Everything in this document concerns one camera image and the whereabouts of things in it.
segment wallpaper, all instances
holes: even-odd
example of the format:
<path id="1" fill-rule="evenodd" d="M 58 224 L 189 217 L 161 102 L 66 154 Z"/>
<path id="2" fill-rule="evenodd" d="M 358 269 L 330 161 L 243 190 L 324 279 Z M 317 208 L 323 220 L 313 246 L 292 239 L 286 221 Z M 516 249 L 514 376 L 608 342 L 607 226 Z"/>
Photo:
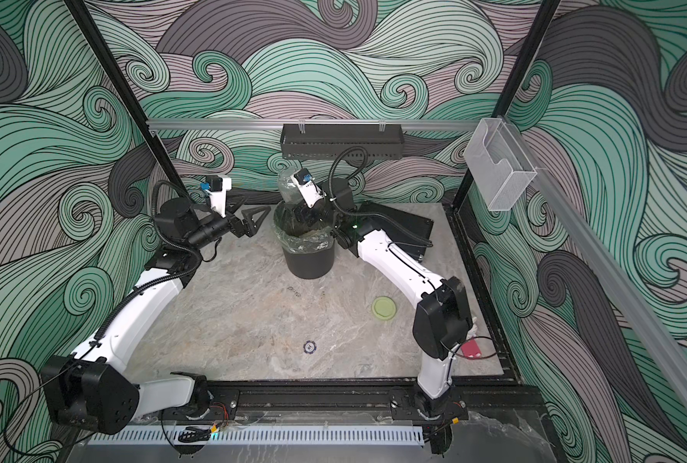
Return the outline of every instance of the wallpaper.
<path id="1" fill-rule="evenodd" d="M 560 12 L 508 117 L 687 354 L 687 1 Z M 571 461 L 687 461 L 687 412 L 529 187 L 465 209 L 511 350 Z"/>
<path id="2" fill-rule="evenodd" d="M 593 0 L 576 0 L 569 7 Z M 539 0 L 89 0 L 149 118 L 476 119 L 503 90 Z M 208 172 L 279 201 L 279 131 L 162 133 L 189 189 Z M 406 135 L 357 175 L 357 199 L 450 201 L 470 133 Z M 354 170 L 342 164 L 341 172 Z"/>
<path id="3" fill-rule="evenodd" d="M 61 448 L 42 394 L 20 399 L 158 245 L 140 185 L 115 183 L 145 145 L 106 82 L 61 0 L 0 0 L 0 461 L 55 459 L 7 456 L 3 427 L 20 450 Z"/>

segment white vent grille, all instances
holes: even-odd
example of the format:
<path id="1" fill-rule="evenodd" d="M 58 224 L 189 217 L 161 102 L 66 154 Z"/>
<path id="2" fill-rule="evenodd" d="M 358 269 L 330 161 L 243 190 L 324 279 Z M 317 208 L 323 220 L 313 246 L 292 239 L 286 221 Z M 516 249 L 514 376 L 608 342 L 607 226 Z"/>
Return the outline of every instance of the white vent grille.
<path id="1" fill-rule="evenodd" d="M 166 427 L 175 445 L 186 426 Z M 212 435 L 215 445 L 423 445 L 423 431 L 414 426 L 244 426 Z M 169 443 L 160 426 L 127 426 L 113 436 L 96 434 L 89 445 L 160 445 Z"/>

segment clear acrylic holder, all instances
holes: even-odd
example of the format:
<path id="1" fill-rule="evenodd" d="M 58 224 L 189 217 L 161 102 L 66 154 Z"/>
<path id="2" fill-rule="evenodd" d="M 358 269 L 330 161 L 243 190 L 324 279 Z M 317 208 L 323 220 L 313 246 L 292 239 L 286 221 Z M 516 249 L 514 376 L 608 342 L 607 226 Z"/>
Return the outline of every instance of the clear acrylic holder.
<path id="1" fill-rule="evenodd" d="M 536 176 L 520 132 L 501 118 L 479 121 L 464 159 L 488 210 L 513 208 Z"/>

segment red object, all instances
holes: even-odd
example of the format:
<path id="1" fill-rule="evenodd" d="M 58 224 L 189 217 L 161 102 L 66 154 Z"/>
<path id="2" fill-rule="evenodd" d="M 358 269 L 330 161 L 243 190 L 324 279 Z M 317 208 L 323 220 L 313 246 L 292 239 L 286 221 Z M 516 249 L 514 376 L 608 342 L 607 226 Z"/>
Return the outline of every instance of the red object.
<path id="1" fill-rule="evenodd" d="M 479 350 L 478 340 L 470 339 L 462 345 L 462 355 L 469 358 L 479 358 L 482 356 L 482 351 Z"/>

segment black trash bin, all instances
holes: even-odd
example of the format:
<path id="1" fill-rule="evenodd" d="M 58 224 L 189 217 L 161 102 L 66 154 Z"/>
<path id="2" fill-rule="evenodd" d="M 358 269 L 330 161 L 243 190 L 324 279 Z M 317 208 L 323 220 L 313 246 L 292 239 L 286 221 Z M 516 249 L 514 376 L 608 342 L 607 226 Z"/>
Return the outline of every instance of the black trash bin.
<path id="1" fill-rule="evenodd" d="M 282 245 L 287 268 L 305 280 L 320 278 L 333 268 L 335 239 L 331 227 L 316 223 L 311 227 L 294 219 L 284 201 L 274 210 L 274 232 Z"/>

